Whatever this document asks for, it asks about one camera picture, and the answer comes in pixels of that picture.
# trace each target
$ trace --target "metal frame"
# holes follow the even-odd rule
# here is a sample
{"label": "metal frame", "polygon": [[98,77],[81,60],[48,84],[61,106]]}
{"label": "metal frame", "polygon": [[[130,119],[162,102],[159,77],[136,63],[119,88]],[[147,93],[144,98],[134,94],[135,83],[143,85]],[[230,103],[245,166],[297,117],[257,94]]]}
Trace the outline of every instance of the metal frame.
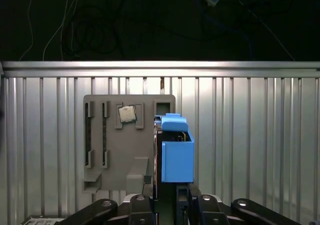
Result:
{"label": "metal frame", "polygon": [[279,61],[5,61],[7,78],[220,77],[318,78],[320,62]]}
{"label": "metal frame", "polygon": [[94,198],[82,192],[79,104],[88,94],[174,95],[176,111],[194,134],[194,176],[203,193],[226,204],[250,198],[303,224],[320,218],[320,62],[2,62],[2,67],[1,224],[17,224],[31,214],[66,216],[99,198],[123,201],[125,191]]}

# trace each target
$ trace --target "blue plastic part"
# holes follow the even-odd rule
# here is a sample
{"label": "blue plastic part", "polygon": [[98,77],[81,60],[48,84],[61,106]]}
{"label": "blue plastic part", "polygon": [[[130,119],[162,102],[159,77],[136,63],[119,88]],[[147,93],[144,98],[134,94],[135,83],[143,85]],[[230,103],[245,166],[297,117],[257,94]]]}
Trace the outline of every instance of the blue plastic part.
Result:
{"label": "blue plastic part", "polygon": [[166,113],[161,118],[162,131],[188,132],[187,119],[178,113]]}
{"label": "blue plastic part", "polygon": [[193,183],[195,140],[180,114],[167,113],[161,119],[163,131],[188,133],[190,141],[162,141],[161,181],[163,183]]}

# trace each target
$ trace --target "corrugated metal wall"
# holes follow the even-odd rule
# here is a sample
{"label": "corrugated metal wall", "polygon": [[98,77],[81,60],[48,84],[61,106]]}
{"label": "corrugated metal wall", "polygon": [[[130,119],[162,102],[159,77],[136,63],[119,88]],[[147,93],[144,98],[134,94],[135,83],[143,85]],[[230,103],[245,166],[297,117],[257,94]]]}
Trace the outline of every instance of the corrugated metal wall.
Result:
{"label": "corrugated metal wall", "polygon": [[83,98],[173,94],[196,139],[202,193],[250,198],[302,224],[320,219],[319,79],[5,78],[0,224],[67,215],[125,191],[82,193]]}

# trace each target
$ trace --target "screw head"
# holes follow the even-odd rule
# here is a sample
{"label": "screw head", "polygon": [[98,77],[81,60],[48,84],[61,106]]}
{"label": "screw head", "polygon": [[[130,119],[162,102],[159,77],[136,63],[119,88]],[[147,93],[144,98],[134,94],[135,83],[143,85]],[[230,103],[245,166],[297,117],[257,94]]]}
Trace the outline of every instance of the screw head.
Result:
{"label": "screw head", "polygon": [[248,204],[246,201],[242,201],[242,200],[239,200],[238,201],[238,204],[241,206],[241,207],[246,207]]}
{"label": "screw head", "polygon": [[211,197],[208,195],[204,195],[202,198],[203,200],[206,200],[206,201],[209,201],[211,199]]}
{"label": "screw head", "polygon": [[111,202],[109,202],[109,201],[104,201],[102,203],[102,207],[109,207],[109,206],[111,206]]}
{"label": "screw head", "polygon": [[143,200],[145,200],[145,197],[144,197],[144,196],[138,196],[136,199],[137,199],[138,201],[143,201]]}

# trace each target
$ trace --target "gray plastic panel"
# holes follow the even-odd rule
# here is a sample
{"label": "gray plastic panel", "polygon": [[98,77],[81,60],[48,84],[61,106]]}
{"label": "gray plastic panel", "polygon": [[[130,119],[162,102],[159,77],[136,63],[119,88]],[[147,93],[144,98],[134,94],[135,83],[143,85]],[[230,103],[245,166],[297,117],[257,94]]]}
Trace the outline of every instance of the gray plastic panel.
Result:
{"label": "gray plastic panel", "polygon": [[[135,158],[146,158],[147,164],[146,169],[139,169],[139,174],[134,173],[137,178],[153,175],[154,115],[158,104],[165,104],[161,111],[176,111],[176,99],[173,95],[84,97],[84,192],[96,193],[98,188],[139,192],[136,191],[139,185],[131,187],[130,184],[139,184],[140,180],[131,182],[129,179],[128,182],[128,178],[132,177],[130,174],[133,172]],[[135,106],[137,119],[135,122],[122,124],[118,108],[128,105]]]}

